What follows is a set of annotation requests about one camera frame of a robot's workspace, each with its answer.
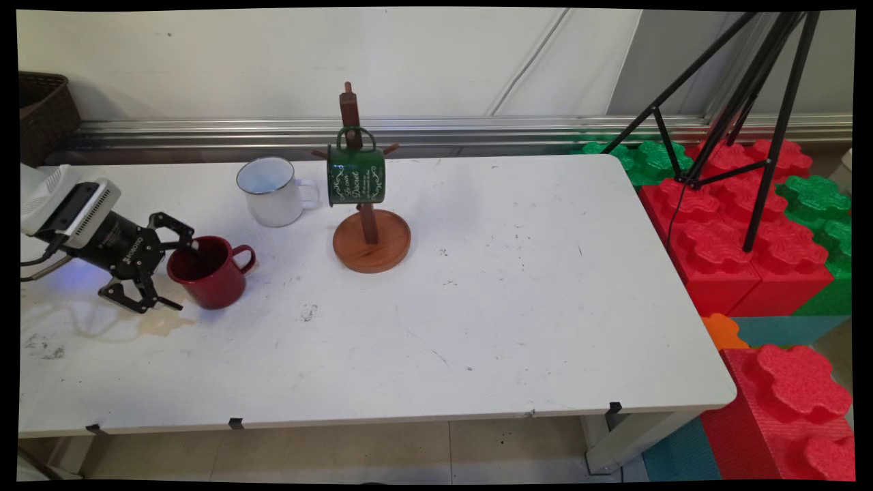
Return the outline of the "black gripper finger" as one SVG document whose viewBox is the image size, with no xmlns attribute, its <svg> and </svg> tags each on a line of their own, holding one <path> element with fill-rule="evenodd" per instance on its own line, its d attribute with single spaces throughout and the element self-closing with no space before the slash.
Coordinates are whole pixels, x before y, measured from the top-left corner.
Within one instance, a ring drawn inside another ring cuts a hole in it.
<svg viewBox="0 0 873 491">
<path fill-rule="evenodd" d="M 177 233 L 177 241 L 159 242 L 158 249 L 163 254 L 167 251 L 183 250 L 187 251 L 188 254 L 193 255 L 193 257 L 201 257 L 199 244 L 194 239 L 194 229 L 171 217 L 171 215 L 165 214 L 164 212 L 152 213 L 149 216 L 149 225 L 147 227 L 152 230 L 166 228 L 173 233 Z"/>
<path fill-rule="evenodd" d="M 98 295 L 138 314 L 152 310 L 158 304 L 171 310 L 182 311 L 183 306 L 181 304 L 159 295 L 152 277 L 152 271 L 128 271 L 127 273 L 113 271 L 112 280 L 109 280 L 105 286 L 101 287 Z M 125 293 L 123 282 L 133 283 L 135 289 L 140 293 L 140 298 L 135 299 L 128 296 Z"/>
</svg>

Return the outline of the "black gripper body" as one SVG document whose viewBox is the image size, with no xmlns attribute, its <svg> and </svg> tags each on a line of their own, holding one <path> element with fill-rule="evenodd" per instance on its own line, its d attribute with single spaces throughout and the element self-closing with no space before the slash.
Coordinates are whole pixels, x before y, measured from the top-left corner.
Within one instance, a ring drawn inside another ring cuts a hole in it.
<svg viewBox="0 0 873 491">
<path fill-rule="evenodd" d="M 155 273 L 166 252 L 155 230 L 110 211 L 88 243 L 68 248 L 68 254 L 109 271 L 115 279 L 140 282 Z"/>
</svg>

